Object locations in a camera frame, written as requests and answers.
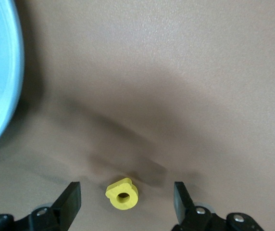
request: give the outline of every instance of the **screw head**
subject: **screw head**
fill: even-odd
[[[44,209],[37,212],[37,216],[44,215],[46,212],[47,212],[47,208],[44,208]]]
[[[6,219],[7,219],[7,216],[6,216],[6,215],[2,216],[2,217],[0,218],[0,223],[4,222]]]
[[[234,219],[237,222],[244,222],[244,218],[238,214],[234,215]]]
[[[201,214],[201,215],[203,215],[203,214],[206,213],[205,209],[203,209],[202,207],[197,207],[197,208],[196,208],[196,212],[197,212],[198,214]]]

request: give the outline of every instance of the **beige table surface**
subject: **beige table surface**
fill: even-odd
[[[275,230],[275,1],[17,1],[25,81],[0,139],[0,213],[80,181],[71,231],[168,231],[173,183]],[[131,177],[119,211],[106,187]]]

